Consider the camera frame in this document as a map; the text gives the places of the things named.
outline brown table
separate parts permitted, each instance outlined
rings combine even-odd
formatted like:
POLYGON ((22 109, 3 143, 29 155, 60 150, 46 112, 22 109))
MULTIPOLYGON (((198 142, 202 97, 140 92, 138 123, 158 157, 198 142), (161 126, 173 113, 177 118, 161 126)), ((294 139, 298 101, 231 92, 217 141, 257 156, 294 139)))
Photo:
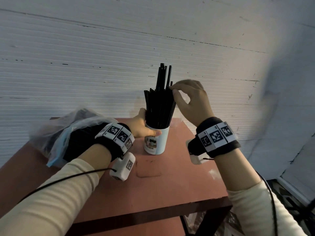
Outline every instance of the brown table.
MULTIPOLYGON (((217 170, 215 162, 191 163, 186 140, 192 138, 181 122, 170 128, 165 152, 157 156, 148 155, 143 139, 136 139, 131 152, 137 164, 128 179, 117 181, 106 172, 67 235, 87 235, 206 210, 205 223, 199 229, 213 234, 231 203, 223 181, 209 173, 217 170), (160 176, 140 178, 139 166, 148 172, 158 171, 160 176)), ((0 169, 0 217, 58 171, 46 163, 45 157, 26 143, 0 169)))

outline plastic bag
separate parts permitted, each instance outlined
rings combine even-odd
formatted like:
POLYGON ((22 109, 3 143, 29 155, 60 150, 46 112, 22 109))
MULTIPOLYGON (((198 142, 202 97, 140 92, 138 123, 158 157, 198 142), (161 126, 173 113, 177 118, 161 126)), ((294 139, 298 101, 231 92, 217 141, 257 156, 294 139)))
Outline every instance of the plastic bag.
POLYGON ((105 122, 111 123, 117 120, 105 118, 88 108, 78 108, 63 117, 31 124, 30 143, 48 158, 47 166, 63 167, 67 163, 63 156, 71 133, 77 129, 105 122))

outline table leg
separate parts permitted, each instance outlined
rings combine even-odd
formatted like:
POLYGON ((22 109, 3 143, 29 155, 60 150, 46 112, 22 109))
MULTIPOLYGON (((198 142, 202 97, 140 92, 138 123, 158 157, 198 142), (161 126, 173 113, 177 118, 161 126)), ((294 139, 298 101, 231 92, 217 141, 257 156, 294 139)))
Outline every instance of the table leg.
POLYGON ((214 235, 232 206, 207 210, 195 236, 214 235))

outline corrugated wall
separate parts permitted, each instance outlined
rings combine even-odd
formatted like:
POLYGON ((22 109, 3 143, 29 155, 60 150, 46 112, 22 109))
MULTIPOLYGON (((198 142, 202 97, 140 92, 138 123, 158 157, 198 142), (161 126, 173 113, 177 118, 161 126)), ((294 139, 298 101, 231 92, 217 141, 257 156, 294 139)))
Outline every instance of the corrugated wall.
POLYGON ((215 114, 230 123, 248 156, 261 137, 258 103, 271 61, 295 39, 298 25, 283 20, 298 9, 274 0, 0 4, 0 165, 27 141, 30 121, 78 105, 105 116, 136 115, 161 62, 173 66, 173 81, 203 83, 215 114))

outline paper cup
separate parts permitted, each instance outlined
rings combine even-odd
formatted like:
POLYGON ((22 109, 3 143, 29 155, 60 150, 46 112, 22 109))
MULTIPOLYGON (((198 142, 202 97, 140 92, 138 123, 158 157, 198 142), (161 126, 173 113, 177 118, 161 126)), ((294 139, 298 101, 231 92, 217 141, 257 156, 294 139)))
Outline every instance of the paper cup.
POLYGON ((162 135, 157 137, 145 137, 144 150, 151 155, 162 154, 165 150, 169 127, 165 129, 155 129, 148 125, 147 127, 153 130, 161 130, 162 135))

